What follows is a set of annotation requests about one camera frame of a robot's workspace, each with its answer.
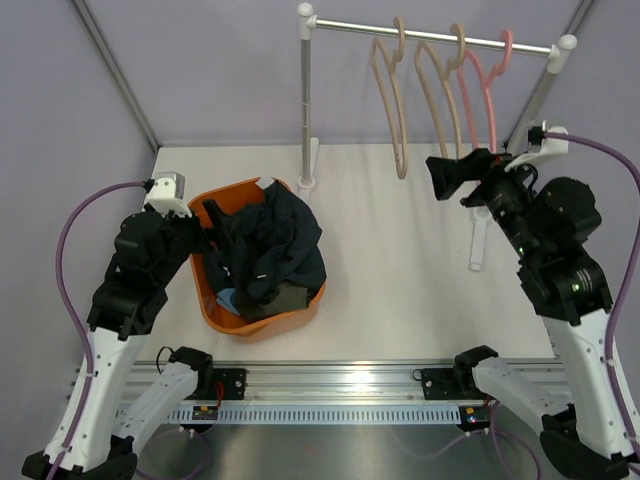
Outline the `olive green shorts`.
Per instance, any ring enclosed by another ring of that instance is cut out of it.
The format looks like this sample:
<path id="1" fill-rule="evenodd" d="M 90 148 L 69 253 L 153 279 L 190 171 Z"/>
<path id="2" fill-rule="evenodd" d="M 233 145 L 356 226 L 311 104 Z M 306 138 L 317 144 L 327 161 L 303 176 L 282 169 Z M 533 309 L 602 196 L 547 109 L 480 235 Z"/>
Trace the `olive green shorts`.
<path id="1" fill-rule="evenodd" d="M 234 306 L 240 317 L 253 323 L 306 309 L 309 302 L 307 288 L 285 281 L 261 299 L 254 299 L 248 293 L 239 292 L 235 296 Z"/>

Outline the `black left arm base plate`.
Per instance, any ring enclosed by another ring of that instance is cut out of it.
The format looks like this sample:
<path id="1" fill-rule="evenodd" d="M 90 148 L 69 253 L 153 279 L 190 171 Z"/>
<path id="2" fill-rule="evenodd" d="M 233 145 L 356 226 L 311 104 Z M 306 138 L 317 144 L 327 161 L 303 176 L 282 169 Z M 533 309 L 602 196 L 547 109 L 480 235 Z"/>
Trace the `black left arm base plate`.
<path id="1" fill-rule="evenodd" d="M 243 368 L 210 368 L 198 374 L 191 400 L 239 401 L 245 398 L 247 370 Z"/>

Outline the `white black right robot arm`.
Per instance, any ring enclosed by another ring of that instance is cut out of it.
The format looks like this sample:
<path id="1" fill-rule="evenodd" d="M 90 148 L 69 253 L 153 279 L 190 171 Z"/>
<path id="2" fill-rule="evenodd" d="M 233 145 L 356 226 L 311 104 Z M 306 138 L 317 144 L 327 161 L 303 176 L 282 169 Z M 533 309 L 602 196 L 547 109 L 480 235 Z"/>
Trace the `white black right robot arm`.
<path id="1" fill-rule="evenodd" d="M 603 269 L 584 247 L 601 223 L 590 187 L 558 177 L 536 189 L 531 164 L 484 148 L 458 160 L 432 156 L 426 165 L 438 200 L 475 183 L 461 203 L 486 208 L 514 248 L 521 288 L 554 343 L 570 396 L 549 394 L 484 345 L 455 357 L 446 386 L 512 411 L 563 476 L 627 478 L 639 462 L 639 419 L 618 404 L 629 396 L 626 384 L 608 375 L 617 359 L 607 332 L 614 302 Z"/>

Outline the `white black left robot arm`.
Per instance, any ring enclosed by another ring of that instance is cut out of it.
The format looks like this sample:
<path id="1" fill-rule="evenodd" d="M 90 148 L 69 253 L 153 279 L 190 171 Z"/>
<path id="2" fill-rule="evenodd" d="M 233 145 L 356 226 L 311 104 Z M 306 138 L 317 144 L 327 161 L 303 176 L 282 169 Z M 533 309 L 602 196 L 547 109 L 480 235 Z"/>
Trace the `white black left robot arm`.
<path id="1" fill-rule="evenodd" d="M 211 355 L 179 347 L 124 419 L 116 418 L 130 371 L 167 303 L 168 284 L 207 245 L 199 218 L 181 200 L 148 200 L 122 222 L 80 326 L 85 359 L 67 410 L 46 448 L 24 460 L 25 477 L 130 479 L 147 442 L 183 400 L 224 397 Z"/>

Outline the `navy blue shorts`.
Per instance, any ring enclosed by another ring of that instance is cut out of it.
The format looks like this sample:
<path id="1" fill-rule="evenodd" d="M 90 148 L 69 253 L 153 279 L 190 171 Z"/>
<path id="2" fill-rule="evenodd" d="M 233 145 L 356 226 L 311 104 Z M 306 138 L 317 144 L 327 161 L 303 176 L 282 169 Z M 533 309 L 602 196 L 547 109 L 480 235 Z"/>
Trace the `navy blue shorts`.
<path id="1" fill-rule="evenodd" d="M 261 299 L 288 281 L 313 296 L 326 281 L 318 247 L 322 229 L 309 206 L 281 182 L 263 191 L 260 202 L 228 214 L 237 222 L 235 244 L 227 250 L 214 245 L 204 255 L 209 286 Z"/>

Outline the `light blue shorts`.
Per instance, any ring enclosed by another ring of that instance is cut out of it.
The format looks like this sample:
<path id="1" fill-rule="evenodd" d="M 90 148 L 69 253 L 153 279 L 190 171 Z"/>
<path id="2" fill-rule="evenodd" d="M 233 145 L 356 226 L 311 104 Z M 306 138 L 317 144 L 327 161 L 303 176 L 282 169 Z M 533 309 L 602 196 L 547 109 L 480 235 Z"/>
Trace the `light blue shorts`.
<path id="1" fill-rule="evenodd" d="M 239 316 L 239 311 L 235 306 L 235 288 L 225 288 L 216 293 L 216 303 L 227 312 Z"/>

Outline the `pink plastic hanger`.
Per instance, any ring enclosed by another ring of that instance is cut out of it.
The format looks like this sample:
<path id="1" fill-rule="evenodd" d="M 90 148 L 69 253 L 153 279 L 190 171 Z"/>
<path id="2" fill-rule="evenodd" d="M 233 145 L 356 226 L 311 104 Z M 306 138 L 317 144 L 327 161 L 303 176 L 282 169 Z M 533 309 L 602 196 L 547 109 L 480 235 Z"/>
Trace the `pink plastic hanger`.
<path id="1" fill-rule="evenodd" d="M 471 49 L 466 49 L 461 65 L 456 70 L 456 77 L 463 102 L 463 109 L 466 117 L 467 128 L 470 134 L 471 144 L 474 149 L 479 147 L 479 136 L 477 133 L 476 122 L 474 120 L 473 107 L 469 89 L 465 78 L 465 64 L 469 63 L 476 74 L 479 83 L 480 92 L 482 94 L 485 116 L 488 130 L 489 150 L 496 152 L 498 148 L 497 140 L 497 123 L 496 114 L 492 97 L 492 86 L 496 78 L 502 76 L 509 67 L 513 53 L 513 32 L 510 29 L 504 29 L 500 34 L 500 40 L 505 44 L 502 48 L 503 54 L 501 61 L 492 65 L 489 73 L 485 72 L 484 66 Z"/>

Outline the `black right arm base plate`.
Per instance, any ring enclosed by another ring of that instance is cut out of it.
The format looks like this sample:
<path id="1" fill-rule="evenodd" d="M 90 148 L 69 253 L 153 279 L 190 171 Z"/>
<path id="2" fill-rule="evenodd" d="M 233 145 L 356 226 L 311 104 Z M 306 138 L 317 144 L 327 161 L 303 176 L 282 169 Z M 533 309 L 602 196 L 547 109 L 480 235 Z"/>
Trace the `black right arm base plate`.
<path id="1" fill-rule="evenodd" d="M 424 368 L 419 371 L 426 400 L 482 400 L 487 394 L 475 384 L 470 370 L 457 367 Z"/>

